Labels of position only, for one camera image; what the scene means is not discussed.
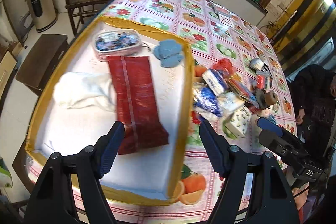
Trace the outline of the blue cloth in box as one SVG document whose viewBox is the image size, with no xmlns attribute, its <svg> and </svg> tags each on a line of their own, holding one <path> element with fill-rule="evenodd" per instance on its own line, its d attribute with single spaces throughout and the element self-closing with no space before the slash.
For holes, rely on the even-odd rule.
<svg viewBox="0 0 336 224">
<path fill-rule="evenodd" d="M 174 39 L 160 41 L 154 48 L 153 54 L 159 59 L 163 68 L 174 68 L 184 59 L 182 46 Z"/>
</svg>

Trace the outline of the dark wooden stool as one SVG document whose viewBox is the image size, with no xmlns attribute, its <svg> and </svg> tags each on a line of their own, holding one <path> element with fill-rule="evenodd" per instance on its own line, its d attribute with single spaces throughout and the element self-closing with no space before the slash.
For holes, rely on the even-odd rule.
<svg viewBox="0 0 336 224">
<path fill-rule="evenodd" d="M 63 34 L 43 34 L 20 66 L 16 80 L 40 96 L 68 50 L 67 39 L 68 37 Z"/>
</svg>

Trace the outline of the red plastic package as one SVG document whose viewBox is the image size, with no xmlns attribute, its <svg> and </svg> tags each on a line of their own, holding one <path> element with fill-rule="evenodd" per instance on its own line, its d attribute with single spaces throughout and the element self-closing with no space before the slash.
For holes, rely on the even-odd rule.
<svg viewBox="0 0 336 224">
<path fill-rule="evenodd" d="M 107 57 L 116 92 L 117 120 L 125 128 L 118 154 L 169 144 L 169 133 L 159 121 L 149 58 Z"/>
</svg>

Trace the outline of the white cloth in box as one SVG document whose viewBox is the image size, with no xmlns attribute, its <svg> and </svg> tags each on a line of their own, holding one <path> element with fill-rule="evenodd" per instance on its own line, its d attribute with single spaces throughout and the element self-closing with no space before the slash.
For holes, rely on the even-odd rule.
<svg viewBox="0 0 336 224">
<path fill-rule="evenodd" d="M 108 73 L 67 72 L 55 84 L 53 98 L 64 109 L 96 106 L 113 112 L 116 108 L 112 79 Z"/>
</svg>

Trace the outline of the red shiny wrapped item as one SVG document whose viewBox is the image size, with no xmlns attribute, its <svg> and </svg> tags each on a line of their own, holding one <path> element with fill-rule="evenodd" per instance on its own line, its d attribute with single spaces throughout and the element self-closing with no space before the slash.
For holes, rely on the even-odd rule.
<svg viewBox="0 0 336 224">
<path fill-rule="evenodd" d="M 223 78 L 230 77 L 235 72 L 231 61 L 227 58 L 219 60 L 211 68 L 218 71 L 223 76 Z"/>
</svg>

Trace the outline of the blue white tissue pack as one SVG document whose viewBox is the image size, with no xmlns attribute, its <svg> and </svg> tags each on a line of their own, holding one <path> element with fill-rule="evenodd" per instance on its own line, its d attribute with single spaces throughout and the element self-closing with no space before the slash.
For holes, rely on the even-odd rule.
<svg viewBox="0 0 336 224">
<path fill-rule="evenodd" d="M 202 78 L 216 97 L 224 94 L 229 89 L 223 76 L 217 70 L 214 69 L 206 70 L 202 74 Z"/>
</svg>

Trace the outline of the brown tape roll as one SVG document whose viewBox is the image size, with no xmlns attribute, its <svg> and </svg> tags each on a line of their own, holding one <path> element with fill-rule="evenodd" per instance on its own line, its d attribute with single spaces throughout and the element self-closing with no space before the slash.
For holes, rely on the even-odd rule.
<svg viewBox="0 0 336 224">
<path fill-rule="evenodd" d="M 269 91 L 264 94 L 264 101 L 267 107 L 272 106 L 278 101 L 278 96 L 274 91 Z"/>
</svg>

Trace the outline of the playing cards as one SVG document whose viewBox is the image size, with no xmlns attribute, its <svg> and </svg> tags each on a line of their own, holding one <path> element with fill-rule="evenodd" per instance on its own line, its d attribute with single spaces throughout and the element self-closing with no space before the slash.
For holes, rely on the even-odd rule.
<svg viewBox="0 0 336 224">
<path fill-rule="evenodd" d="M 232 18 L 230 17 L 230 12 L 227 9 L 215 3 L 213 4 L 213 9 L 222 24 L 234 27 L 234 23 L 232 21 Z"/>
</svg>

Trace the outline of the person in dark clothes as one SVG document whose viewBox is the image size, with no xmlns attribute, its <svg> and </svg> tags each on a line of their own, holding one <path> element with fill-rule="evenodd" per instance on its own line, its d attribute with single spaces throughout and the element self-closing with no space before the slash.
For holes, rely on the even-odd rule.
<svg viewBox="0 0 336 224">
<path fill-rule="evenodd" d="M 297 136 L 309 154 L 321 159 L 331 138 L 335 117 L 335 72 L 309 65 L 289 84 Z"/>
</svg>

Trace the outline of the white floral tissue box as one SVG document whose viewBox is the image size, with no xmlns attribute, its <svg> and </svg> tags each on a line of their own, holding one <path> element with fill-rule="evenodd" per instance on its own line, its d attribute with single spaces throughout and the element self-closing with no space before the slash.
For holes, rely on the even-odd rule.
<svg viewBox="0 0 336 224">
<path fill-rule="evenodd" d="M 249 130 L 251 116 L 250 110 L 244 105 L 232 114 L 231 119 L 225 124 L 225 127 L 235 137 L 244 138 Z"/>
</svg>

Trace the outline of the floral plastic tablecloth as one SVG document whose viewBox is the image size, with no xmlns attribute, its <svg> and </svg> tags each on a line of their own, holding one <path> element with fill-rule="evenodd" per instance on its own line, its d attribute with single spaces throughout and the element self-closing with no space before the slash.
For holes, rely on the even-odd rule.
<svg viewBox="0 0 336 224">
<path fill-rule="evenodd" d="M 222 24 L 214 12 L 214 3 L 211 0 L 112 0 L 74 40 L 67 59 L 72 60 L 74 67 L 81 71 L 108 69 L 105 62 L 98 61 L 88 44 L 88 35 L 104 21 L 107 21 L 108 29 L 116 25 L 138 27 L 142 31 L 150 30 L 152 38 L 188 42 L 196 67 L 209 68 L 227 58 L 234 67 L 234 79 L 248 88 L 252 88 L 257 79 L 255 71 L 249 67 L 250 61 L 260 58 L 270 70 L 272 90 L 278 95 L 278 101 L 269 114 L 277 125 L 296 134 L 288 84 L 267 36 L 231 11 L 234 27 Z M 130 223 L 194 223 L 209 218 L 223 182 L 206 156 L 199 136 L 199 123 L 199 118 L 192 112 L 181 177 L 184 181 L 199 183 L 202 191 L 199 201 L 193 205 L 176 201 L 167 205 L 146 206 L 108 200 L 118 220 Z"/>
</svg>

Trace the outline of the blue white plastic bag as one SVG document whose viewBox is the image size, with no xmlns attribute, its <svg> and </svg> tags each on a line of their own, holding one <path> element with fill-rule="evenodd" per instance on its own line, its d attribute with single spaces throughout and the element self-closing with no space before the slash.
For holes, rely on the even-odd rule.
<svg viewBox="0 0 336 224">
<path fill-rule="evenodd" d="M 223 115 L 217 97 L 204 83 L 193 83 L 193 108 L 208 121 L 216 121 Z"/>
</svg>

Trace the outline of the blue patterned oval pouch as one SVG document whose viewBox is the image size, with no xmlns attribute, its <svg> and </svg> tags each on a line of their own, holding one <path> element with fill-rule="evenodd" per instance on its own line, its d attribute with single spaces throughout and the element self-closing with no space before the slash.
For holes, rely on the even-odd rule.
<svg viewBox="0 0 336 224">
<path fill-rule="evenodd" d="M 105 31 L 97 34 L 92 42 L 99 61 L 107 61 L 108 56 L 128 56 L 139 52 L 142 40 L 132 29 Z"/>
</svg>

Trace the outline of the white tape roll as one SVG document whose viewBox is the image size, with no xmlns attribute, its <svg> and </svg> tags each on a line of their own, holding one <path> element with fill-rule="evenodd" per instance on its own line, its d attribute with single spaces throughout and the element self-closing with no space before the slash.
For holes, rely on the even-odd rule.
<svg viewBox="0 0 336 224">
<path fill-rule="evenodd" d="M 259 58 L 254 58 L 250 61 L 249 67 L 254 71 L 262 71 L 265 63 Z"/>
</svg>

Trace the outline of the yellow white storage box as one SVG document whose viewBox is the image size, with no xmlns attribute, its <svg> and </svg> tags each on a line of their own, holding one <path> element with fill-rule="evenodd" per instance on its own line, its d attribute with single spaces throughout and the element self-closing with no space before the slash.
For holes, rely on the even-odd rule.
<svg viewBox="0 0 336 224">
<path fill-rule="evenodd" d="M 117 155 L 102 179 L 107 199 L 144 206 L 175 203 L 181 179 L 190 112 L 194 59 L 189 43 L 171 32 L 112 16 L 98 16 L 75 39 L 52 73 L 35 106 L 25 150 L 39 164 L 53 152 L 79 152 L 108 133 L 117 120 L 116 81 L 96 57 L 96 38 L 133 30 L 140 38 L 135 58 L 147 57 L 157 116 L 168 143 Z"/>
</svg>

